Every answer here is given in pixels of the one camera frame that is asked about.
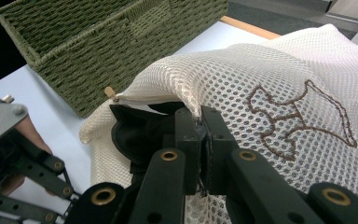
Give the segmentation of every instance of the white mesh bag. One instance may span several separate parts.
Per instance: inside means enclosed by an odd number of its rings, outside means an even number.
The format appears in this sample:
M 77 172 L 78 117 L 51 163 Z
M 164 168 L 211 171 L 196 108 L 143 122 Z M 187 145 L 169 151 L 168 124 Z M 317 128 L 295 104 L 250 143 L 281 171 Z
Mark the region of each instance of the white mesh bag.
M 214 107 L 242 148 L 257 150 L 296 189 L 339 184 L 358 195 L 358 46 L 334 26 L 260 45 L 159 60 L 117 95 L 123 105 L 183 101 L 195 118 Z M 92 183 L 127 187 L 130 162 L 114 147 L 116 122 L 101 105 L 83 124 Z M 186 197 L 186 223 L 230 223 L 224 197 Z

